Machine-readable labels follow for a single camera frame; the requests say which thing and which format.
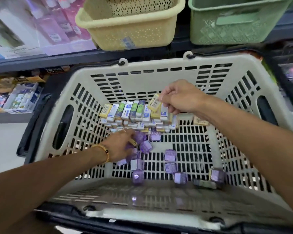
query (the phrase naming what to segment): yellow basket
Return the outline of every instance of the yellow basket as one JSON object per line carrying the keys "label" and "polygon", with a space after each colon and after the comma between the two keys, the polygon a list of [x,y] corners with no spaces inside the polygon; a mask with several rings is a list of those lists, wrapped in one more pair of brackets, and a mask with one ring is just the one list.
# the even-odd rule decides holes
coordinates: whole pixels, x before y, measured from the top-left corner
{"label": "yellow basket", "polygon": [[186,0],[86,0],[76,24],[106,51],[166,46]]}

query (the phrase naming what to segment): gold bracelet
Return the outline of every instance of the gold bracelet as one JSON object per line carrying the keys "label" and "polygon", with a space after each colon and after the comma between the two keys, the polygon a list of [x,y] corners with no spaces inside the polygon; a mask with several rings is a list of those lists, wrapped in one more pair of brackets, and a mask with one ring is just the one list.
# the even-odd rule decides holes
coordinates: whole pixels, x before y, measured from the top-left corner
{"label": "gold bracelet", "polygon": [[106,161],[103,164],[105,164],[105,163],[107,163],[107,162],[110,161],[110,154],[109,154],[108,150],[103,145],[101,145],[101,144],[95,144],[95,145],[92,145],[91,147],[99,147],[99,148],[101,148],[101,149],[104,150],[104,152],[107,155],[107,159],[106,159]]}

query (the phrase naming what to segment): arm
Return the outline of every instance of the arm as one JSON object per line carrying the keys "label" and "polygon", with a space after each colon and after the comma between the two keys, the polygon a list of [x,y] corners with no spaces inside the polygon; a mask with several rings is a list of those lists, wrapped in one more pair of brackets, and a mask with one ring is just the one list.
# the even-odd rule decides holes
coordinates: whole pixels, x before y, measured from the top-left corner
{"label": "arm", "polygon": [[[101,143],[109,150],[110,162],[131,154],[131,150],[125,151],[125,145],[133,133],[133,130],[123,130]],[[106,159],[105,151],[94,147],[0,173],[0,233],[51,198],[66,183]]]}
{"label": "arm", "polygon": [[212,123],[247,156],[293,209],[292,131],[207,95],[185,80],[166,87],[160,100],[169,106],[169,112],[191,112]]}

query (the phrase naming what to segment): green basket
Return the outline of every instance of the green basket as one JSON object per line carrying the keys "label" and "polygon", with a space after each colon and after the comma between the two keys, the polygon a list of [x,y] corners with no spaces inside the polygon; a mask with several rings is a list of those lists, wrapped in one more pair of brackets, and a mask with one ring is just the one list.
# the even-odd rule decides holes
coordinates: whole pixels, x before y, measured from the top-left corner
{"label": "green basket", "polygon": [[293,0],[189,0],[190,40],[198,45],[259,43]]}

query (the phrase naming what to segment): shopping basket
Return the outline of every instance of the shopping basket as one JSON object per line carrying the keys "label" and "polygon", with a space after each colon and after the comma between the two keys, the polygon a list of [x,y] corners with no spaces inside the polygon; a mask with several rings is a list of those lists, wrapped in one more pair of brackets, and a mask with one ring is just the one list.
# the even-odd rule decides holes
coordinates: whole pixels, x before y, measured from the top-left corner
{"label": "shopping basket", "polygon": [[293,0],[189,0],[194,44],[260,43]]}
{"label": "shopping basket", "polygon": [[[270,64],[271,60],[265,58],[265,62]],[[109,134],[109,129],[98,123],[105,103],[150,101],[180,78],[293,131],[293,115],[278,86],[259,59],[239,50],[205,57],[186,52],[183,58],[132,63],[121,58],[107,64],[79,67],[62,76],[69,78],[66,86],[53,102],[52,98],[46,101],[52,102],[50,106],[35,113],[36,128],[30,125],[24,135],[25,145],[19,152],[30,151],[27,161],[74,153],[101,142]],[[293,102],[290,82],[276,64],[272,72]],[[193,125],[192,117],[179,114],[179,129],[163,133],[160,142],[152,142],[151,153],[141,155],[144,185],[132,184],[129,164],[98,165],[76,177],[37,210],[47,214],[47,220],[88,231],[98,227],[121,229],[124,225],[131,229],[133,221],[139,223],[135,227],[140,230],[144,225],[155,225],[183,232],[187,228],[219,230],[242,222],[293,225],[289,206],[244,154],[214,126]],[[37,139],[25,143],[28,135]],[[188,174],[185,186],[174,184],[173,176],[165,173],[165,149],[177,151],[178,169]],[[212,167],[223,167],[228,185],[213,191],[194,188],[191,181],[208,180]],[[108,223],[110,219],[127,224]]]}
{"label": "shopping basket", "polygon": [[86,0],[76,15],[105,51],[166,46],[186,0]]}

